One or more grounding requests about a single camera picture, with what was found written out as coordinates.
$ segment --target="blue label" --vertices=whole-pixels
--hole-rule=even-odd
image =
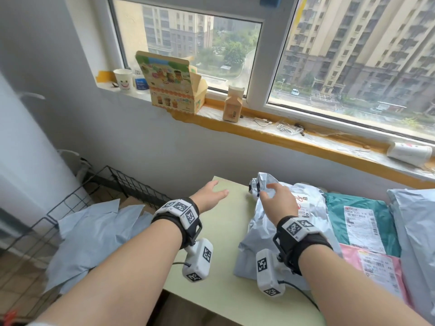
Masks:
[[[147,90],[147,89],[149,89],[147,81],[144,78],[137,78],[137,79],[134,79],[134,81],[136,82],[136,89],[137,90]]]

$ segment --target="hand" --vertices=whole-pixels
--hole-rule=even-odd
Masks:
[[[297,217],[299,207],[297,206],[295,196],[287,186],[280,185],[279,183],[270,183],[266,187],[274,189],[275,195],[273,198],[269,198],[266,192],[260,191],[260,200],[266,216],[275,226],[283,217]]]
[[[199,213],[207,212],[212,209],[230,193],[228,190],[213,192],[213,188],[218,183],[219,181],[210,181],[190,197],[198,206]]]

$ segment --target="forearm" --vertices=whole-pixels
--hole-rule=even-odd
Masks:
[[[299,267],[328,325],[429,325],[327,246],[309,246],[299,258]]]
[[[57,326],[144,325],[181,241],[174,223],[155,221],[92,270],[37,321]]]

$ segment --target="blue object on window frame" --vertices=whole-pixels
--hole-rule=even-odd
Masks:
[[[260,5],[263,7],[277,8],[281,0],[260,0]]]

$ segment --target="toy box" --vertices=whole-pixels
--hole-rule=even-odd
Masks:
[[[188,60],[144,51],[136,53],[136,60],[150,86],[153,105],[189,113],[204,105],[207,82]]]

